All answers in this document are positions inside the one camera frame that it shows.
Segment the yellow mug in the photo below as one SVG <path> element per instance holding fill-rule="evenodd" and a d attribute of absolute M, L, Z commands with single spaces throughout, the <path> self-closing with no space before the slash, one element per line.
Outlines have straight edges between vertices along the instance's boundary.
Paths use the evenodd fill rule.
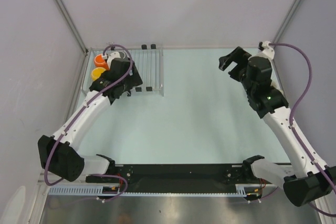
<path fill-rule="evenodd" d="M 104 67 L 96 67 L 91 71 L 91 79 L 92 81 L 96 81 L 102 73 L 104 73 L 106 69 Z"/>

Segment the beige patterned ceramic mug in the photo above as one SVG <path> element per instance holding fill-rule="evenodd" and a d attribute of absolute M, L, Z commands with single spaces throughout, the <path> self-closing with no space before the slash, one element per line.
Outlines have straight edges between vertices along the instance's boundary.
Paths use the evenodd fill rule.
<path fill-rule="evenodd" d="M 272 80 L 272 81 L 271 81 L 270 86 L 273 87 L 274 89 L 279 90 L 278 83 L 277 83 L 275 80 Z"/>

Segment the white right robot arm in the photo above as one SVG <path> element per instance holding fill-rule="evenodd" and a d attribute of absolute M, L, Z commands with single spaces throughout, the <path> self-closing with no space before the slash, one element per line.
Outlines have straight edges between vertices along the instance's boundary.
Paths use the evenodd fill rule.
<path fill-rule="evenodd" d="M 313 149 L 293 119 L 293 110 L 283 93 L 273 84 L 274 50 L 263 46 L 251 55 L 241 47 L 219 58 L 219 69 L 236 66 L 229 76 L 240 82 L 247 94 L 250 107 L 268 125 L 286 152 L 293 172 L 260 155 L 243 161 L 242 176 L 249 183 L 264 179 L 281 188 L 289 201 L 303 206 L 331 193 L 335 187 L 335 167 L 330 167 Z"/>

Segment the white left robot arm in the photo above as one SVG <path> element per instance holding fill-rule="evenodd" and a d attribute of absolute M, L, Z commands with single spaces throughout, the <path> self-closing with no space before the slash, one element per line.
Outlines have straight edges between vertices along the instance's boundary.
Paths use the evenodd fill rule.
<path fill-rule="evenodd" d="M 111 61 L 110 69 L 92 82 L 83 103 L 68 121 L 52 136 L 43 135 L 38 140 L 39 157 L 47 185 L 52 185 L 48 173 L 69 182 L 81 175 L 98 175 L 105 182 L 115 178 L 116 169 L 111 166 L 110 158 L 98 154 L 81 156 L 78 149 L 99 115 L 125 92 L 142 83 L 132 59 L 115 58 Z"/>

